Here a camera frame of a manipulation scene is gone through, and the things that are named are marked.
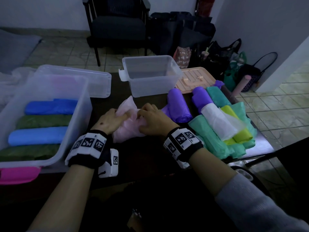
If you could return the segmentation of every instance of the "hand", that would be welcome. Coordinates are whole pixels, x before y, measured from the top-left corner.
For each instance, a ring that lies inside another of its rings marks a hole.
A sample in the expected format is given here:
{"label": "hand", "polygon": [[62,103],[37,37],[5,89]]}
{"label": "hand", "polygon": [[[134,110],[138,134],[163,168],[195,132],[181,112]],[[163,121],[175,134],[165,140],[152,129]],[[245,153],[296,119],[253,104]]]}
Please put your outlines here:
{"label": "hand", "polygon": [[139,131],[145,135],[167,136],[172,129],[179,127],[178,124],[173,122],[154,104],[150,105],[146,103],[142,109],[137,112],[137,115],[138,117],[143,116],[147,121],[147,126],[140,126],[139,128]]}
{"label": "hand", "polygon": [[116,117],[115,112],[116,109],[110,109],[107,113],[102,115],[98,122],[91,128],[91,130],[100,130],[105,132],[107,135],[115,132],[120,125],[122,125],[123,121],[130,117],[130,113],[126,112],[123,116]]}

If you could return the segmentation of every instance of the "left hand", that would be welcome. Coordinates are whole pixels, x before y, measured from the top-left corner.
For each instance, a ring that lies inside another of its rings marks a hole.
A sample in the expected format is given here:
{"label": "left hand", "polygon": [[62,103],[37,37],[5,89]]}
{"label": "left hand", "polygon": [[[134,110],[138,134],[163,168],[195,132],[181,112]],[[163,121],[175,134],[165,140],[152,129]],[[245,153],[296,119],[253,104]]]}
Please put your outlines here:
{"label": "left hand", "polygon": [[98,122],[91,128],[91,130],[100,130],[105,132],[107,135],[115,132],[123,121],[127,120],[130,117],[130,113],[126,112],[123,116],[116,117],[116,109],[110,109],[107,113],[102,115]]}

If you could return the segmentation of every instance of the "right hand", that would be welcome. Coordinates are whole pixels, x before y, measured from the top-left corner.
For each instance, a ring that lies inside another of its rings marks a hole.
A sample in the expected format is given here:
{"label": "right hand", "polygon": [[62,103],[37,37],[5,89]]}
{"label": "right hand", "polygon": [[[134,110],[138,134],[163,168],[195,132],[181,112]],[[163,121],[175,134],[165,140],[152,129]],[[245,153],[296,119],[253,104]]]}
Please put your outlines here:
{"label": "right hand", "polygon": [[140,126],[139,131],[145,135],[163,135],[167,136],[168,133],[179,127],[178,124],[173,122],[167,115],[159,110],[156,105],[146,103],[138,112],[138,117],[143,116],[147,121],[146,126]]}

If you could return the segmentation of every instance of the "white plastic bag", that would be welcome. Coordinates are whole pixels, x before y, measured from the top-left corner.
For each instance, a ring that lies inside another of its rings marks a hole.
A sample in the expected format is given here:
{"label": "white plastic bag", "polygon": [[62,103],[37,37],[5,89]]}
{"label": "white plastic bag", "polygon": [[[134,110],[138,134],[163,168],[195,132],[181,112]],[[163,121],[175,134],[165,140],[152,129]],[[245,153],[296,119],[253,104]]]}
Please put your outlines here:
{"label": "white plastic bag", "polygon": [[226,114],[213,103],[204,106],[201,113],[221,141],[229,140],[246,128],[244,122]]}
{"label": "white plastic bag", "polygon": [[33,77],[36,69],[19,67],[12,71],[12,75],[0,73],[0,112],[13,98],[18,88],[24,85],[28,78]]}

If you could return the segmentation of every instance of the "pink plastic bag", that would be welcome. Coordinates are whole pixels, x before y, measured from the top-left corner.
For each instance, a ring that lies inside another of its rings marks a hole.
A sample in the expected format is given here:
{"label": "pink plastic bag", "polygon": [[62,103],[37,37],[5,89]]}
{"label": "pink plastic bag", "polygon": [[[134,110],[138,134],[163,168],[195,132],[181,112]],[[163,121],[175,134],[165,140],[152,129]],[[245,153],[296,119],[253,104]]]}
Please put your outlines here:
{"label": "pink plastic bag", "polygon": [[141,125],[147,125],[147,122],[143,117],[137,119],[137,106],[133,101],[133,97],[130,96],[124,100],[116,111],[116,116],[122,116],[127,111],[130,111],[131,117],[123,122],[123,124],[113,133],[113,142],[122,143],[130,138],[144,137],[145,135],[139,132]]}

